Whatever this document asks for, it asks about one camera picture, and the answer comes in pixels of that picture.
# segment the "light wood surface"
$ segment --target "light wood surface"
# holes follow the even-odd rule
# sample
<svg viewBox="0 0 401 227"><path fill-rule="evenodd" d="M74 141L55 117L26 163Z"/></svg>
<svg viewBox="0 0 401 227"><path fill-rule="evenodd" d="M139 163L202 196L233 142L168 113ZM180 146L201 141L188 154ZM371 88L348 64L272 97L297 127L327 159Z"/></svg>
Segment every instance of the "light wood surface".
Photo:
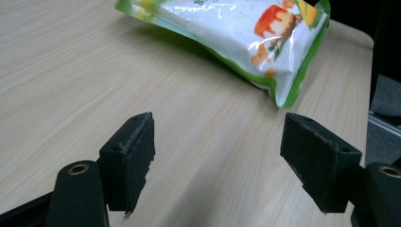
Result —
<svg viewBox="0 0 401 227"><path fill-rule="evenodd" d="M296 105L279 110L199 44L114 1L0 3L0 213L96 160L153 112L156 156L134 213L111 226L350 226L323 214L279 155L286 112L365 150L373 41L331 21Z"/></svg>

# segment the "floor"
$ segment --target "floor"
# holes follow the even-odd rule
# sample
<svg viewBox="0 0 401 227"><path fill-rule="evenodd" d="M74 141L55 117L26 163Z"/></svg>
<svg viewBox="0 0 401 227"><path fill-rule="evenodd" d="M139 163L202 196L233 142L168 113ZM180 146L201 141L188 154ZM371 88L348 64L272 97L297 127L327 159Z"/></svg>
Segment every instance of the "floor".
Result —
<svg viewBox="0 0 401 227"><path fill-rule="evenodd" d="M401 157L401 127L375 116L401 116L401 83L379 76L372 102L367 133L365 165L392 164Z"/></svg>

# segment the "food package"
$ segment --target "food package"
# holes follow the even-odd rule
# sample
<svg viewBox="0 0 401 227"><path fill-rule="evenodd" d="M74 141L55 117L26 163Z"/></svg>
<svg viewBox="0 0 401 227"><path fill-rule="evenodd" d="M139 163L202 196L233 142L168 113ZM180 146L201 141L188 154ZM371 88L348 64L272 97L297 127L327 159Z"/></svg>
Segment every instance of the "food package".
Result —
<svg viewBox="0 0 401 227"><path fill-rule="evenodd" d="M330 15L328 0L119 0L115 8L202 44L279 108L295 103Z"/></svg>

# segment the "plastic bag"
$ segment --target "plastic bag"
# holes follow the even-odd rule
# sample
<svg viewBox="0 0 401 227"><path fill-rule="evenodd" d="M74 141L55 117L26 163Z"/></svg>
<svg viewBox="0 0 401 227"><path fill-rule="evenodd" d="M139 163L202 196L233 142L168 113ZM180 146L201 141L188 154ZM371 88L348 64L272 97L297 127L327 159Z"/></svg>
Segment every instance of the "plastic bag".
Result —
<svg viewBox="0 0 401 227"><path fill-rule="evenodd" d="M119 0L115 8L203 44L280 108L295 103L330 11L328 0Z"/></svg>

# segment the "wood grain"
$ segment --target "wood grain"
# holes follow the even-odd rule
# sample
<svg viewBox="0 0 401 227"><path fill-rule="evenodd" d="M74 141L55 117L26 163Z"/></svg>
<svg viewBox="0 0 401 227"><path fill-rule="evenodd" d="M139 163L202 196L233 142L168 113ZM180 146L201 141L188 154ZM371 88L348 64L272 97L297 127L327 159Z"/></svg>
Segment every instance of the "wood grain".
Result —
<svg viewBox="0 0 401 227"><path fill-rule="evenodd" d="M156 156L134 213L111 226L350 226L322 214L280 157L286 112L365 150L373 41L330 22L289 110L199 44L114 1L0 4L0 213L153 112Z"/></svg>

